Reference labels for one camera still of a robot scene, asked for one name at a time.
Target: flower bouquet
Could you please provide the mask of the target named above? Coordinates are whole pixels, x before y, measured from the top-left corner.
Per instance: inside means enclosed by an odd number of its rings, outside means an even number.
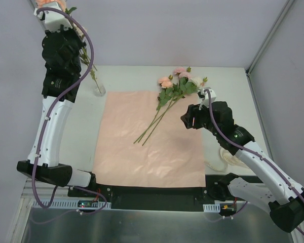
[[[167,111],[174,106],[178,100],[185,98],[185,95],[190,95],[192,93],[197,93],[198,89],[203,87],[207,82],[207,77],[193,77],[191,75],[192,69],[190,67],[177,67],[173,74],[168,77],[162,77],[158,80],[158,84],[161,87],[161,91],[158,95],[158,105],[157,105],[157,113],[147,127],[147,129],[135,140],[135,143],[141,142],[146,133],[152,128],[152,131],[147,136],[142,146],[147,142],[150,138],[153,131],[157,128],[158,124],[167,113]],[[174,77],[178,77],[177,81],[174,83]],[[161,107],[167,105],[166,110],[159,115]]]

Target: table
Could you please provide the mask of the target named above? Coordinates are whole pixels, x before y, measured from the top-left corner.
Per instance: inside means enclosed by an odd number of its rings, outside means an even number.
[[[168,76],[175,67],[158,66],[98,66],[98,78],[106,91],[158,91],[157,80]],[[233,110],[235,122],[246,128],[267,153],[249,83],[243,68],[192,67],[194,76],[208,77],[207,86],[217,94],[217,100],[226,101]],[[74,107],[69,114],[60,148],[60,163],[84,171],[91,171],[94,162],[100,121],[107,95],[98,97],[96,84],[90,76],[81,83]],[[205,158],[216,167],[223,162],[220,146],[215,137],[203,130]],[[229,165],[226,172],[205,168],[206,175],[227,174],[254,175],[250,169]]]

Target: pink flower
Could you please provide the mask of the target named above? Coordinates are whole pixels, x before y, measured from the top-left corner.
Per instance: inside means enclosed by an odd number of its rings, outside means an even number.
[[[192,75],[189,72],[182,72],[181,74],[179,74],[179,78],[182,77],[192,78]]]
[[[173,70],[174,75],[178,75],[182,72],[186,72],[186,69],[184,67],[177,67],[175,70]]]
[[[171,81],[165,81],[161,84],[162,88],[171,88],[173,86],[173,83]]]
[[[168,82],[168,81],[170,81],[170,79],[168,77],[162,77],[158,80],[158,83],[162,84],[163,82]]]

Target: white table surface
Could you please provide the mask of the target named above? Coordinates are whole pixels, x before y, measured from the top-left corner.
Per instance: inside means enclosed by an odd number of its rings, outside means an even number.
[[[98,78],[106,91],[158,91],[157,80],[171,74],[175,67],[157,66],[98,66]],[[267,152],[248,80],[243,68],[192,67],[194,76],[208,77],[207,86],[217,94],[218,101],[226,101],[233,110],[235,122],[246,128]],[[70,112],[60,148],[60,163],[74,168],[92,171],[100,121],[107,94],[98,97],[96,85],[88,76],[81,83],[74,107]],[[219,156],[220,146],[215,137],[203,129],[205,158],[217,168],[223,167]],[[226,172],[205,168],[207,175],[227,174],[254,175],[250,169],[230,166]]]

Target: brown paper sheet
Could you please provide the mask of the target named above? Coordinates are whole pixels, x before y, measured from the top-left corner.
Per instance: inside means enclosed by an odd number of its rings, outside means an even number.
[[[180,120],[196,94],[179,100],[147,143],[133,142],[156,114],[157,92],[108,92],[93,173],[97,183],[141,187],[204,187],[201,131]]]

